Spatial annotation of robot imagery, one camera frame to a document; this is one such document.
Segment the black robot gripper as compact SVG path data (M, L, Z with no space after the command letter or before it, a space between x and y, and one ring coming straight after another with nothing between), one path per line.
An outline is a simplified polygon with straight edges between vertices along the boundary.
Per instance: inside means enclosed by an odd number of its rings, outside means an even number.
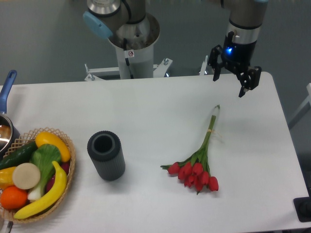
M225 67L233 74L238 74L241 83L239 97L243 97L248 90L255 89L260 80L261 67L250 67L256 41L247 44L234 42L234 32L229 32L225 36L224 47L217 45L211 49L207 64L214 71L213 81L217 81L221 74L221 69Z

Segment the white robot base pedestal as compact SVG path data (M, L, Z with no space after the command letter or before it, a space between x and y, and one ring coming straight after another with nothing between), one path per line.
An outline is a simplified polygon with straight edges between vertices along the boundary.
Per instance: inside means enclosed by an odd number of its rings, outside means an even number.
M160 26L151 14L147 13L136 24L123 24L115 32L90 12L85 12L83 19L95 35L109 40L118 60L116 69L91 69L89 76L111 75L116 72L121 79L169 77L168 70L173 64L171 59L164 58L160 64L154 64L154 44L159 38Z

